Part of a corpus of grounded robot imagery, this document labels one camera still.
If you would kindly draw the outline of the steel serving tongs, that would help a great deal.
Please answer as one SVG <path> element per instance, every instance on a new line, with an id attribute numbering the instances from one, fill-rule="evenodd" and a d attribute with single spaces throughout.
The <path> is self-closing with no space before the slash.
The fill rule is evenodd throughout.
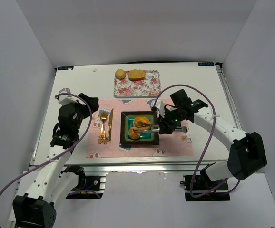
<path id="1" fill-rule="evenodd" d="M 160 126 L 157 124 L 147 124 L 147 123 L 139 121 L 139 122 L 133 123 L 133 126 L 136 128 L 134 130 L 135 133 L 137 133 L 137 132 L 160 133 Z M 173 133 L 187 133 L 188 128 L 185 126 L 177 126 L 172 132 Z"/>

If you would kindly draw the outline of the orange ring doughnut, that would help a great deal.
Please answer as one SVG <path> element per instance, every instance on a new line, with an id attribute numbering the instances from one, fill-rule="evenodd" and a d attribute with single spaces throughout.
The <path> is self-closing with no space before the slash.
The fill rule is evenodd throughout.
<path id="1" fill-rule="evenodd" d="M 143 129 L 143 130 L 150 129 L 150 124 L 151 124 L 150 120 L 143 116 L 137 117 L 133 121 L 134 127 Z"/>

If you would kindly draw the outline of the small golden bun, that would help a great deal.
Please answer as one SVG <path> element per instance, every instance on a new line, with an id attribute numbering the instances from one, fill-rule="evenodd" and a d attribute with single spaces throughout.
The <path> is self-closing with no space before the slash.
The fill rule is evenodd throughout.
<path id="1" fill-rule="evenodd" d="M 141 131 L 136 128 L 136 127 L 131 127 L 128 131 L 128 136 L 129 138 L 131 138 L 132 140 L 137 140 L 140 138 L 141 136 Z"/>

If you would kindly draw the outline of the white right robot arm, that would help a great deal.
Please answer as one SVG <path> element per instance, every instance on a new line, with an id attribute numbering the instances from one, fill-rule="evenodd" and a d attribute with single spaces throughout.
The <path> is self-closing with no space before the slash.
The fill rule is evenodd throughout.
<path id="1" fill-rule="evenodd" d="M 189 120 L 207 130 L 210 137 L 218 139 L 229 151 L 227 161 L 210 164 L 200 171 L 197 184 L 212 188 L 215 182 L 232 177 L 243 181 L 267 165 L 260 134 L 247 133 L 232 126 L 218 116 L 211 105 L 202 100 L 192 101 L 183 89 L 170 97 L 173 102 L 171 109 L 159 100 L 152 103 L 152 110 L 159 111 L 160 134 L 172 134 L 181 128 L 181 121 Z"/>

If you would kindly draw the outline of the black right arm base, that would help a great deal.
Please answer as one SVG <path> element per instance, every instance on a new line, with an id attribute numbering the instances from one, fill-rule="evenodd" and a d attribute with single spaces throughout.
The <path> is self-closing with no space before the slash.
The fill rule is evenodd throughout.
<path id="1" fill-rule="evenodd" d="M 179 182 L 180 187 L 184 188 L 186 202 L 230 201 L 228 183 L 224 182 L 224 180 L 218 180 L 207 185 L 206 182 L 201 180 L 201 177 L 197 175 L 193 182 L 193 194 L 195 195 L 204 193 L 216 185 L 223 183 L 218 189 L 212 190 L 210 193 L 198 198 L 194 198 L 190 195 L 191 180 L 192 175 L 185 175 L 183 176 L 183 180 Z"/>

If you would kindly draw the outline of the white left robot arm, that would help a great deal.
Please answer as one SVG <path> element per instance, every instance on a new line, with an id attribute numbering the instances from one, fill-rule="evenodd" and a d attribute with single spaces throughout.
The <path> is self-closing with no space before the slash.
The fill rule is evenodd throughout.
<path id="1" fill-rule="evenodd" d="M 78 96 L 60 93 L 55 98 L 61 107 L 47 158 L 36 168 L 37 176 L 27 191 L 13 200 L 15 220 L 20 228 L 53 227 L 61 202 L 71 190 L 81 190 L 86 184 L 82 167 L 64 166 L 81 140 L 82 121 L 91 119 L 99 109 L 99 99 L 83 93 Z"/>

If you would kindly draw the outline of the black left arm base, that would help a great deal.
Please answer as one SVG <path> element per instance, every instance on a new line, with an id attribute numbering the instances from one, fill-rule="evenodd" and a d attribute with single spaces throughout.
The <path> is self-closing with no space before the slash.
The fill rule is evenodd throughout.
<path id="1" fill-rule="evenodd" d="M 69 166 L 60 172 L 55 196 L 66 199 L 100 199 L 105 189 L 106 177 L 86 174 L 83 167 Z"/>

